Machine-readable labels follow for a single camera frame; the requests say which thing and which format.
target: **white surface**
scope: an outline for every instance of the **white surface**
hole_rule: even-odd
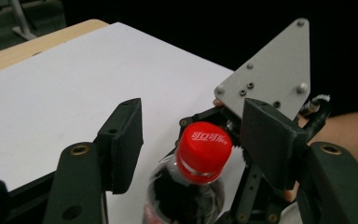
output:
[[[302,219],[300,215],[300,210],[298,208],[298,203],[294,202],[283,209],[281,213],[280,224],[302,224]]]
[[[91,142],[119,103],[140,97],[145,143],[131,187],[107,195],[110,223],[141,223],[147,178],[173,149],[179,119],[211,108],[231,74],[121,23],[1,70],[0,179],[13,190],[54,171],[62,150]],[[225,210],[243,169],[235,153],[222,174]]]

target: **metal plate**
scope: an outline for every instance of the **metal plate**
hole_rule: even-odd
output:
[[[244,98],[273,105],[294,119],[310,94],[310,25],[292,22],[230,77],[214,95],[242,118]]]

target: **plastic bottle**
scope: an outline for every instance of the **plastic bottle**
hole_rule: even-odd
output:
[[[225,198],[218,177],[231,150],[220,127],[204,121],[187,126],[177,149],[149,179],[143,223],[214,223]]]

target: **bolt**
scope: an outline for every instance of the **bolt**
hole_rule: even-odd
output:
[[[225,93],[225,88],[223,87],[223,85],[218,85],[218,86],[216,87],[216,93],[217,93],[217,94],[223,94],[223,93]]]
[[[253,82],[249,82],[247,85],[248,89],[251,90],[255,87],[255,84]]]
[[[241,90],[240,91],[240,96],[244,96],[244,95],[246,95],[246,90]]]
[[[232,130],[233,130],[233,126],[234,126],[233,122],[232,122],[231,120],[228,120],[228,121],[227,121],[227,124],[226,124],[227,129],[230,130],[230,131],[232,131]]]
[[[272,105],[273,105],[275,108],[279,108],[279,107],[281,107],[281,102],[275,101]]]
[[[253,64],[252,63],[248,63],[248,64],[246,64],[246,68],[248,68],[248,69],[252,69],[254,66],[253,66]]]
[[[303,20],[300,20],[297,22],[297,26],[303,26],[305,24],[305,22]]]
[[[308,85],[305,82],[300,83],[297,88],[297,93],[304,93],[308,90]]]
[[[186,126],[186,125],[187,125],[187,120],[182,119],[182,120],[180,121],[180,125],[181,125],[181,126]]]

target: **bottle cap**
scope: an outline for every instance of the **bottle cap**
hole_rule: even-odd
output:
[[[190,181],[206,184],[220,176],[231,150],[231,139],[222,128],[199,121],[185,128],[176,150],[176,162]]]

